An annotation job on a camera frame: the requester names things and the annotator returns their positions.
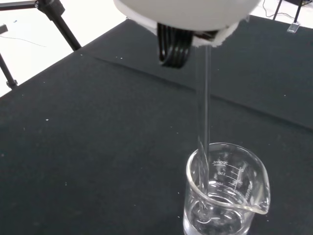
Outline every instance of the white device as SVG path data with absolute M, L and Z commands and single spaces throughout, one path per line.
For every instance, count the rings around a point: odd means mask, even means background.
M 114 0 L 129 19 L 157 34 L 157 23 L 195 32 L 218 31 L 205 40 L 197 36 L 194 46 L 219 46 L 245 19 L 259 0 Z

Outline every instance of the tripod leg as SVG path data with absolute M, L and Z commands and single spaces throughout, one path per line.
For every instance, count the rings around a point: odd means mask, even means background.
M 303 0 L 299 0 L 298 10 L 297 10 L 297 13 L 295 14 L 294 21 L 293 21 L 294 23 L 297 23 L 297 21 L 298 21 L 298 17 L 299 17 L 300 9 L 302 7 L 302 3 L 303 3 Z
M 4 76 L 6 77 L 6 80 L 8 80 L 6 83 L 8 85 L 8 87 L 11 89 L 17 87 L 18 83 L 16 82 L 16 80 L 13 79 L 13 77 L 9 71 L 9 68 L 5 64 L 5 61 L 4 61 L 3 57 L 1 56 L 1 54 L 0 54 L 0 67 L 4 73 Z
M 278 11 L 279 11 L 280 5 L 282 4 L 282 1 L 283 1 L 283 0 L 280 0 L 279 3 L 278 3 L 278 6 L 277 6 L 277 8 L 276 8 L 276 11 L 275 11 L 275 15 L 274 15 L 273 20 L 276 19 L 276 16 L 277 16 L 277 14 L 278 14 Z
M 73 49 L 73 51 L 78 50 L 79 48 L 81 48 L 81 45 L 79 44 L 79 42 L 75 38 L 74 34 L 69 29 L 68 25 L 65 23 L 65 21 L 63 20 L 63 18 L 61 16 L 56 17 L 53 20 L 53 22 L 54 22 L 55 26 L 57 26 L 58 30 L 63 35 L 63 37 L 65 38 L 67 43 Z
M 35 7 L 42 11 L 49 18 L 49 20 L 53 21 L 73 50 L 78 50 L 81 48 L 74 34 L 71 32 L 68 25 L 62 18 L 62 14 L 64 13 L 65 9 L 60 0 L 38 0 L 38 3 L 35 5 Z

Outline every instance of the glass beaker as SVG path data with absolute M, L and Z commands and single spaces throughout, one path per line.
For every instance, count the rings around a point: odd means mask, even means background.
M 183 226 L 186 235 L 245 235 L 255 213 L 270 204 L 267 171 L 252 152 L 229 143 L 209 145 L 207 195 L 199 189 L 199 155 L 186 168 Z

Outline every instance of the white floor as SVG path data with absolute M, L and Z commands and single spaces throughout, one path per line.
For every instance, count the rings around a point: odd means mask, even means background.
M 21 0 L 0 0 L 0 3 L 8 1 Z M 112 0 L 61 0 L 61 2 L 66 9 L 63 19 L 82 46 L 125 20 L 125 16 L 115 8 Z M 263 0 L 251 14 L 266 18 L 262 4 Z M 275 13 L 277 4 L 278 0 L 265 0 L 267 15 Z M 285 1 L 280 8 L 280 12 L 292 17 L 295 16 L 296 10 L 297 6 Z M 312 16 L 313 3 L 302 7 L 298 22 L 301 26 L 313 28 Z M 285 15 L 278 15 L 276 20 L 293 22 L 293 19 Z M 0 35 L 0 53 L 19 84 L 72 52 L 55 25 L 37 9 L 1 12 L 0 24 L 6 24 L 9 29 L 9 32 Z M 9 91 L 6 79 L 0 71 L 0 97 Z

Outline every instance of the beaker rim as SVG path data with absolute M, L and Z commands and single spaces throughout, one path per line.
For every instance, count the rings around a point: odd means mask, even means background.
M 250 150 L 248 150 L 244 147 L 241 147 L 239 145 L 233 144 L 233 143 L 218 142 L 218 143 L 211 143 L 210 145 L 213 145 L 213 144 L 232 145 L 232 146 L 239 147 L 239 148 L 247 151 L 253 158 L 255 158 L 255 160 L 257 160 L 262 165 L 264 177 L 266 179 L 268 179 L 268 173 L 267 173 L 265 166 L 263 165 L 262 161 Z M 210 198 L 209 196 L 207 196 L 203 192 L 201 192 L 201 190 L 194 183 L 192 176 L 191 176 L 191 172 L 190 172 L 190 166 L 191 166 L 192 160 L 196 156 L 197 153 L 198 153 L 198 150 L 194 151 L 188 159 L 187 166 L 186 166 L 186 176 L 187 176 L 187 180 L 188 180 L 190 187 L 192 188 L 192 190 L 195 193 L 197 193 L 197 195 L 199 197 L 201 197 L 203 200 L 205 200 L 209 203 L 212 203 L 212 204 L 215 204 L 215 205 L 221 206 L 221 207 L 226 207 L 226 208 L 230 208 L 230 209 L 246 210 L 246 211 L 250 211 L 250 212 L 254 212 L 254 213 L 258 213 L 258 214 L 267 214 L 268 213 L 268 208 L 266 210 L 261 210 L 261 209 L 258 209 L 256 207 L 252 207 L 252 206 L 245 206 L 245 205 L 240 205 L 240 204 L 231 204 L 231 203 L 226 203 L 226 202 L 220 202 L 220 201 L 217 201 L 217 200 Z M 269 205 L 270 204 L 270 202 L 269 202 L 270 201 L 270 192 L 268 192 L 268 193 L 269 193 L 269 195 L 268 195 L 268 205 Z

